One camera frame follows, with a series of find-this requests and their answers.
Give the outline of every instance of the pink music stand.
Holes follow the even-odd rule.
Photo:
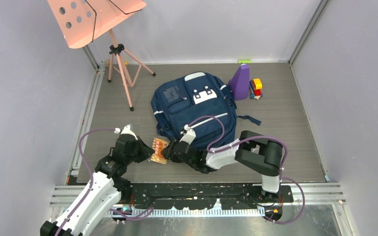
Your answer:
[[[110,47],[110,63],[108,82],[111,82],[112,68],[115,68],[123,80],[129,109],[134,110],[128,86],[133,87],[137,80],[141,67],[144,67],[153,76],[156,74],[144,63],[125,49],[123,44],[118,44],[112,28],[140,11],[146,6],[142,0],[47,0],[57,23],[70,48],[82,48],[93,42],[96,38],[108,32],[113,45]],[[133,80],[126,68],[121,52],[124,51],[139,63],[137,73]],[[114,55],[117,58],[119,69],[113,66]]]

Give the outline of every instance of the purple block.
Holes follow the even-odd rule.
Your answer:
[[[249,97],[249,82],[250,67],[248,64],[241,64],[240,67],[238,67],[237,72],[235,72],[235,75],[228,82],[234,100],[244,100]]]

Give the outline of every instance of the green object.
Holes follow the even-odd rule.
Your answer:
[[[240,64],[246,64],[246,63],[251,63],[251,60],[238,60],[238,63]]]

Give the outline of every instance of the navy blue backpack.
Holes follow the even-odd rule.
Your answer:
[[[205,72],[196,72],[166,82],[156,89],[151,100],[158,122],[157,133],[169,140],[180,139],[183,127],[201,116],[215,116],[224,124],[222,139],[212,147],[220,147],[234,141],[237,114],[230,88],[218,77]],[[260,125],[260,121],[249,119]],[[196,138],[191,144],[195,148],[206,146],[219,138],[222,128],[213,118],[201,119],[191,126]]]

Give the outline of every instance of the white wall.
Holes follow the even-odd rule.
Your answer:
[[[93,74],[46,1],[0,0],[0,236],[39,234]]]
[[[288,61],[319,0],[144,0],[114,28],[145,63]],[[109,59],[107,34],[91,43]]]
[[[293,68],[328,175],[378,235],[378,1],[332,0]]]

